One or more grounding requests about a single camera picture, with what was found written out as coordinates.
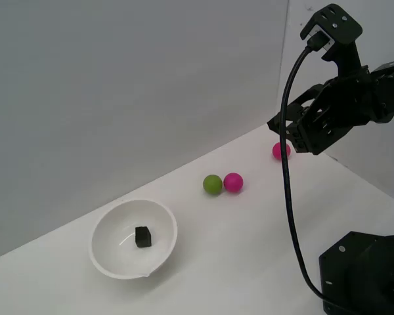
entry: pink ball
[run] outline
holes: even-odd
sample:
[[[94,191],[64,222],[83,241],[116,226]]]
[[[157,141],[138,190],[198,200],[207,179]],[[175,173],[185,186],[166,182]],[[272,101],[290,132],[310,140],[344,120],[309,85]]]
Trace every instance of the pink ball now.
[[[239,192],[244,185],[244,179],[236,173],[229,173],[223,180],[223,186],[228,192]]]
[[[286,154],[288,155],[288,157],[290,156],[290,146],[289,146],[289,144],[286,144]],[[273,156],[276,159],[278,159],[279,161],[282,160],[282,154],[280,153],[280,142],[277,142],[273,146]]]

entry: tabletop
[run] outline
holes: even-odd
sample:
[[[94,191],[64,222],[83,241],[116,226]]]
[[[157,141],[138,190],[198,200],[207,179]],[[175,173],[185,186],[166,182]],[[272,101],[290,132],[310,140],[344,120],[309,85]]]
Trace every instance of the tabletop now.
[[[323,314],[290,241],[276,134],[262,126],[0,257],[4,314]],[[354,230],[394,234],[394,199],[325,154],[289,160],[296,226],[319,287],[318,256]],[[208,174],[237,172],[237,195],[208,196]],[[104,212],[133,198],[158,200],[178,223],[167,262],[148,278],[115,280],[89,260]]]

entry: black cube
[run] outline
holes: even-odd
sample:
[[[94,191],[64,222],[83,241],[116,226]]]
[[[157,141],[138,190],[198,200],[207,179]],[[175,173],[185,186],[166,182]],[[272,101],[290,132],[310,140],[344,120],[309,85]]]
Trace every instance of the black cube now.
[[[152,235],[147,226],[136,227],[136,245],[138,248],[152,246]]]

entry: white wall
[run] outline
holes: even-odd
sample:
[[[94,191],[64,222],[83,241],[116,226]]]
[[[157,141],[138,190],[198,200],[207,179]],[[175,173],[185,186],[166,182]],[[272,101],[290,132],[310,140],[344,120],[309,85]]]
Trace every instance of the white wall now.
[[[299,33],[311,15],[329,3],[326,0],[290,0],[279,103],[290,68],[305,46]],[[394,61],[394,0],[337,0],[335,3],[363,27],[363,34],[357,40],[362,64],[375,70],[381,64]],[[302,65],[293,97],[311,85],[337,76],[336,66],[321,60],[322,54],[324,51],[311,54]],[[327,150],[327,154],[394,197],[394,119],[386,125],[369,123],[352,129]]]
[[[0,255],[266,122],[286,10],[0,0]]]

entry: green ball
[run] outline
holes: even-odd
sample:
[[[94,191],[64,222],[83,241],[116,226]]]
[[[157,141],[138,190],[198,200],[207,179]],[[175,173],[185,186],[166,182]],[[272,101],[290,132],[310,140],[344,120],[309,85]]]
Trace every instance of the green ball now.
[[[209,175],[203,181],[204,190],[211,195],[218,195],[221,193],[223,187],[222,180],[217,175]]]

